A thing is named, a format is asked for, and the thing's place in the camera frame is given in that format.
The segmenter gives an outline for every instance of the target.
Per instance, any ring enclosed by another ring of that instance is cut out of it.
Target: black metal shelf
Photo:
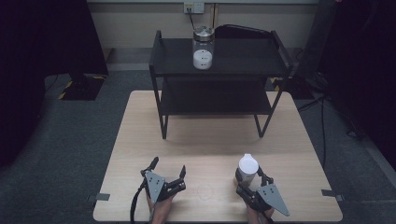
[[[270,103],[260,79],[185,79],[163,82],[164,115],[268,115]]]
[[[149,70],[163,139],[171,115],[253,115],[263,137],[285,87],[292,63],[275,31],[268,39],[216,39],[212,66],[192,64],[192,40],[154,40]],[[161,96],[157,78],[163,78]],[[284,81],[272,105],[266,92],[268,77]],[[268,115],[261,127],[258,115]]]

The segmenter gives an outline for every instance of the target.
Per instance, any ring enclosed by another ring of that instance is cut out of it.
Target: wooden table
[[[274,101],[276,92],[267,92]],[[274,221],[340,221],[343,217],[317,154],[288,93],[282,94],[263,138],[252,116],[174,116],[167,139],[161,138],[153,91],[133,91],[125,110],[100,193],[93,212],[97,221],[129,221],[131,201],[143,177],[140,170],[154,157],[154,173],[167,182],[178,178],[186,165],[187,188],[174,199],[168,221],[244,222],[246,206],[235,193],[233,177],[240,158],[251,153],[271,176],[290,211],[275,211]],[[256,176],[252,187],[259,186]],[[147,221],[144,191],[139,196],[136,221]]]

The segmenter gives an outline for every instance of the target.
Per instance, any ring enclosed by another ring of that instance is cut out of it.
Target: shelf top
[[[161,38],[158,35],[151,52],[150,70],[157,77],[283,77],[287,73],[287,67],[271,39],[215,39],[212,66],[200,70],[192,64],[192,39]]]

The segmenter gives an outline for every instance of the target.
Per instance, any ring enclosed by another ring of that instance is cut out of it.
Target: black curtain
[[[347,1],[338,8],[321,68],[332,98],[396,168],[396,2]]]
[[[38,122],[44,78],[107,75],[86,0],[5,0],[0,6],[0,164],[12,162]]]

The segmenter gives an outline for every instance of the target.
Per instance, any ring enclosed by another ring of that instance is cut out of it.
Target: hand
[[[260,224],[260,213],[253,208],[251,208],[247,203],[247,223],[248,224]],[[271,209],[265,211],[265,215],[267,217],[271,217],[274,213],[275,209],[272,207]],[[263,224],[268,224],[268,221],[265,219]]]
[[[168,217],[169,212],[171,211],[172,200],[175,198],[175,196],[176,194],[172,195],[166,200],[163,200],[162,202],[156,202],[155,204],[153,204],[150,197],[146,194],[149,212],[151,213],[154,210],[154,215],[151,220],[152,224],[165,223],[165,220]]]

